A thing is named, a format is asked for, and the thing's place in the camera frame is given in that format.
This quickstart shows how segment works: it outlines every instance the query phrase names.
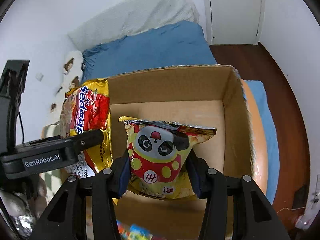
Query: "wooden floor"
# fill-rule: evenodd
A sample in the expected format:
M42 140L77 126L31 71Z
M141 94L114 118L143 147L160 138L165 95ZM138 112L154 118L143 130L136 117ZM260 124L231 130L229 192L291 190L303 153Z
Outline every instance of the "wooden floor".
M292 208L293 195L309 185L310 161L307 134L295 96L282 71L262 46L213 45L211 52L218 64L234 66L242 79L263 82L269 109L277 131L280 174L273 208ZM304 209L278 213L287 230Z

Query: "panda eye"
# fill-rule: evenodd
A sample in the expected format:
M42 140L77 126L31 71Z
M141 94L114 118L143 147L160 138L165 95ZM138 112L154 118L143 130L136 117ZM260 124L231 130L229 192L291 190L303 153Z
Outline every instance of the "panda eye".
M142 150L149 152L152 150L152 144L149 140L149 138L145 135L141 135L138 139L138 144L141 147Z
M164 141L158 148L158 153L161 156L169 155L173 150L173 143L170 141Z

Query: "cardboard box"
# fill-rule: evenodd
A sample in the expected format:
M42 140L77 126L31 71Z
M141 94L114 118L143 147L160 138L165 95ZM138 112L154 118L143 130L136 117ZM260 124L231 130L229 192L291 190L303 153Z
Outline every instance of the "cardboard box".
M123 154L127 134L121 115L216 127L194 151L227 176L252 175L249 116L236 70L226 65L173 66L110 77L112 148ZM133 223L169 239L197 239L206 200L162 201L128 192L115 207Z

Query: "blue bed sheet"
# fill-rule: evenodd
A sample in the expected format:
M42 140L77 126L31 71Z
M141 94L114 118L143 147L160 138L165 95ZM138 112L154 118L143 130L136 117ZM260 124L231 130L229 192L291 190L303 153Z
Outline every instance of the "blue bed sheet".
M83 81L148 68L217 63L201 26L189 21L98 44L83 57Z
M214 65L200 25L181 21L135 36L98 44L83 52L83 82L136 70L172 65ZM268 185L266 196L273 203L279 176L279 150L276 129L270 114L266 92L259 81L247 81L257 102L268 149Z

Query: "panda face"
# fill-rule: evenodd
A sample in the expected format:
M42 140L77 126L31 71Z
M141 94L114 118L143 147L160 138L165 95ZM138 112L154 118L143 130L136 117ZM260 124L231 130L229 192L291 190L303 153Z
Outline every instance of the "panda face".
M162 161L170 161L177 153L173 145L173 134L156 126L141 128L133 146L136 152Z

